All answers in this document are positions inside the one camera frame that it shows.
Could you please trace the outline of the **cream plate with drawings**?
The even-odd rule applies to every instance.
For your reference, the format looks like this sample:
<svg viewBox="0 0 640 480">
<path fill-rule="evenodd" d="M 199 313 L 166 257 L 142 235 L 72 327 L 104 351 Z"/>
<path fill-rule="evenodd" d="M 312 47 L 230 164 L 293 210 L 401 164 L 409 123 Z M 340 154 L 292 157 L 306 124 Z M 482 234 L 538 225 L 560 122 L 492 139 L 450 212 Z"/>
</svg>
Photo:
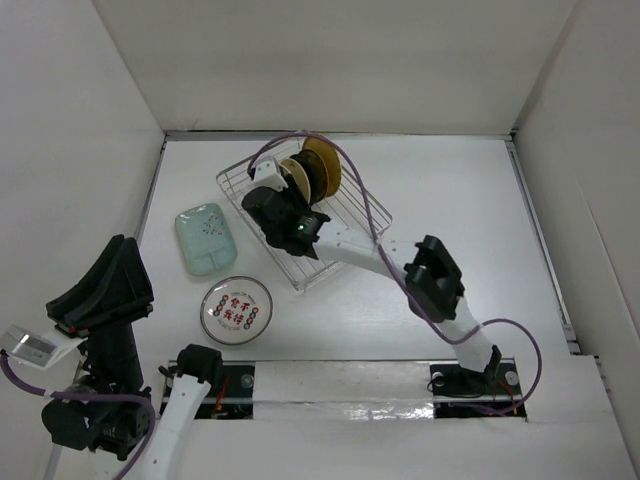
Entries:
<svg viewBox="0 0 640 480">
<path fill-rule="evenodd" d="M 302 165 L 293 158 L 286 158 L 280 161 L 280 166 L 292 176 L 304 200 L 309 204 L 311 200 L 311 185 Z"/>
</svg>

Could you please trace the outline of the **black plate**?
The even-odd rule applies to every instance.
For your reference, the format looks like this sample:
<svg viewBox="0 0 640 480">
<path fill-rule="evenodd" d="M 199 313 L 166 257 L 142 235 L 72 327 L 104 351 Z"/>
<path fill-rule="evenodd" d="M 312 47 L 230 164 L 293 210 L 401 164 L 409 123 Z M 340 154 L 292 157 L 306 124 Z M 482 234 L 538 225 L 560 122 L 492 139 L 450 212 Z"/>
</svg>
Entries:
<svg viewBox="0 0 640 480">
<path fill-rule="evenodd" d="M 305 165 L 305 160 L 304 160 L 304 158 L 300 155 L 300 152 L 299 152 L 298 154 L 294 154 L 294 155 L 292 156 L 292 158 L 293 158 L 293 159 L 295 159 L 295 160 L 297 160 L 297 161 L 302 165 L 302 167 L 304 168 L 304 170 L 306 171 L 306 173 L 307 173 L 307 175 L 308 175 L 308 173 L 309 173 L 308 167 Z"/>
</svg>

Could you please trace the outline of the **brown yellow patterned plate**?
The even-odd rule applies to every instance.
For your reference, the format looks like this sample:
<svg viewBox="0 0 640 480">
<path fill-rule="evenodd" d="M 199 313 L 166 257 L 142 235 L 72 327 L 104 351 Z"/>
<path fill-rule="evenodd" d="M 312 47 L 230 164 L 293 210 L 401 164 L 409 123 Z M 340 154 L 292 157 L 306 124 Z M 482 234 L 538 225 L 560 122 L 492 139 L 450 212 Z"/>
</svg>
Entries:
<svg viewBox="0 0 640 480">
<path fill-rule="evenodd" d="M 302 149 L 300 155 L 308 167 L 308 178 L 311 184 L 311 204 L 323 200 L 329 187 L 329 175 L 322 157 L 313 150 Z"/>
</svg>

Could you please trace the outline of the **yellow woven pattern plate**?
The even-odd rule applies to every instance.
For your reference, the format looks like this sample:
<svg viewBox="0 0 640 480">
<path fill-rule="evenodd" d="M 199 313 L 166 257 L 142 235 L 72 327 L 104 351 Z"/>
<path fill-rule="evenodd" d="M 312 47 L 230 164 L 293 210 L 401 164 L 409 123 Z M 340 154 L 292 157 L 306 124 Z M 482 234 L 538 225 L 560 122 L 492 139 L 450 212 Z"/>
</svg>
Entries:
<svg viewBox="0 0 640 480">
<path fill-rule="evenodd" d="M 322 135 L 307 137 L 303 148 L 319 156 L 327 172 L 327 190 L 323 198 L 334 196 L 340 188 L 342 169 L 336 148 Z"/>
</svg>

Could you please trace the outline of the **pale green rectangular dish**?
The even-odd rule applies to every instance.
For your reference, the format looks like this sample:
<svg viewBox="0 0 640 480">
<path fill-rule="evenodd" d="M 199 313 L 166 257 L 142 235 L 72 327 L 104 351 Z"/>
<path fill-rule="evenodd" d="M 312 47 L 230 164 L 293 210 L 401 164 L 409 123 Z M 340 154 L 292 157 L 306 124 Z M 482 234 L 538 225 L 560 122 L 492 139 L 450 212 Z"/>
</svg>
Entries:
<svg viewBox="0 0 640 480">
<path fill-rule="evenodd" d="M 174 221 L 186 270 L 206 276 L 231 266 L 236 243 L 221 207 L 208 203 L 178 214 Z"/>
</svg>

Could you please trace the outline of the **white plate red characters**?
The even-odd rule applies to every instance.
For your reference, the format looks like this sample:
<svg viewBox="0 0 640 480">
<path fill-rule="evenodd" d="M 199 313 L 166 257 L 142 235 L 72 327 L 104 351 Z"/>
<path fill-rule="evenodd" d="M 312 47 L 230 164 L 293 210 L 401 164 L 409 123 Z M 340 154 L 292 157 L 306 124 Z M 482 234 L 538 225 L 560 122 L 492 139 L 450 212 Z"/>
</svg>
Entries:
<svg viewBox="0 0 640 480">
<path fill-rule="evenodd" d="M 219 281 L 204 296 L 200 323 L 206 335 L 226 346 L 252 342 L 269 326 L 273 298 L 258 280 L 233 276 Z"/>
</svg>

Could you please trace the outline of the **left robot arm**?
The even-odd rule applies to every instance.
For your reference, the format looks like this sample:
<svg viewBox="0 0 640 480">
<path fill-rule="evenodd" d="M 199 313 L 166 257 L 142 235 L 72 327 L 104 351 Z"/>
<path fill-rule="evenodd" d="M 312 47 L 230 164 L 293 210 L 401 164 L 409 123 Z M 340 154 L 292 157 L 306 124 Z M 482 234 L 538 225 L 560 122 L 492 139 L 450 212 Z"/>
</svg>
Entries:
<svg viewBox="0 0 640 480">
<path fill-rule="evenodd" d="M 149 316 L 153 300 L 136 240 L 119 234 L 74 287 L 47 303 L 56 330 L 80 341 L 86 358 L 85 375 L 42 410 L 55 444 L 102 448 L 125 461 L 150 440 L 156 415 L 132 324 Z"/>
</svg>

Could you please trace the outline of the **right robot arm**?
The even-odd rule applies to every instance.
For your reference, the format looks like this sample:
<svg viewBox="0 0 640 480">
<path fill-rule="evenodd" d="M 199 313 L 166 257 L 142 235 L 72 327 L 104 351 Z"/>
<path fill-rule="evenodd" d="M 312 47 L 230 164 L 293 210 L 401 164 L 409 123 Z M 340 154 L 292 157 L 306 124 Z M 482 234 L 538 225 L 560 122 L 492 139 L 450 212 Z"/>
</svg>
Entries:
<svg viewBox="0 0 640 480">
<path fill-rule="evenodd" d="M 462 273 L 440 239 L 427 235 L 416 243 L 382 242 L 313 211 L 295 187 L 255 187 L 241 206 L 275 249 L 339 261 L 397 281 L 411 311 L 453 348 L 465 387 L 484 393 L 497 383 L 501 353 L 469 312 Z M 48 304 L 47 312 L 66 335 L 86 336 L 147 316 L 152 300 L 137 242 L 119 234 L 67 294 Z"/>
</svg>

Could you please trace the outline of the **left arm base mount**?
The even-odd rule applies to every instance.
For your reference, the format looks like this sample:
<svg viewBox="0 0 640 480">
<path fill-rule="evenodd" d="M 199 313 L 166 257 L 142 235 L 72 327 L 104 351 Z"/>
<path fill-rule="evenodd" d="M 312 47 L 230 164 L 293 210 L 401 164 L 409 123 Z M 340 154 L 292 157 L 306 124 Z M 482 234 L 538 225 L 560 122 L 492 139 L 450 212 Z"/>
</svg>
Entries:
<svg viewBox="0 0 640 480">
<path fill-rule="evenodd" d="M 256 364 L 225 362 L 218 351 L 205 352 L 195 358 L 218 360 L 216 384 L 198 406 L 195 420 L 250 420 L 253 418 L 253 397 Z"/>
</svg>

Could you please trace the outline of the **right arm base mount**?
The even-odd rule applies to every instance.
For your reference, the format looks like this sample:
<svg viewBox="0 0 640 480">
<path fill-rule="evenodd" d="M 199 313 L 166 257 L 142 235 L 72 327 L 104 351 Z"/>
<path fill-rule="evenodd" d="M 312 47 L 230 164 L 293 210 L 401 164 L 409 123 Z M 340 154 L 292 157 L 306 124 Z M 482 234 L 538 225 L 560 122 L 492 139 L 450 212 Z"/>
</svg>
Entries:
<svg viewBox="0 0 640 480">
<path fill-rule="evenodd" d="M 515 362 L 502 360 L 494 380 L 486 384 L 462 373 L 456 363 L 429 366 L 427 389 L 433 395 L 436 419 L 496 417 L 495 410 L 506 409 L 503 417 L 525 418 L 521 404 L 523 389 Z"/>
</svg>

